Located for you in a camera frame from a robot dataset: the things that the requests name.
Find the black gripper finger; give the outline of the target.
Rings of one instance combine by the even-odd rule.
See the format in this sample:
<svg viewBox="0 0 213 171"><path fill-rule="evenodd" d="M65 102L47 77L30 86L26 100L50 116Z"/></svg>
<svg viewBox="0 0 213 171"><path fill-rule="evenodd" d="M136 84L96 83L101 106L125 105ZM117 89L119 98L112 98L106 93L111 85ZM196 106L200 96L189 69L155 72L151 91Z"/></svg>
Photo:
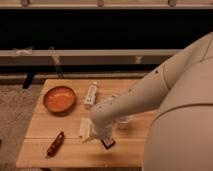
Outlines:
<svg viewBox="0 0 213 171"><path fill-rule="evenodd" d="M101 143L106 149L110 149L115 144L115 140L113 138L106 138L103 139Z"/></svg>

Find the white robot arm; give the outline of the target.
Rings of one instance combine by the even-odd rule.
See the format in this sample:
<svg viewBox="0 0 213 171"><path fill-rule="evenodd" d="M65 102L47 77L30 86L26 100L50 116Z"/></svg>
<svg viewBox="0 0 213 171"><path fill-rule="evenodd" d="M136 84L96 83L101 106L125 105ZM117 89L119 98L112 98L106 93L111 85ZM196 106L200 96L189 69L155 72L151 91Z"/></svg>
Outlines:
<svg viewBox="0 0 213 171"><path fill-rule="evenodd" d="M213 32L172 56L125 93L91 109L91 135L115 120L156 110L143 171L213 171Z"/></svg>

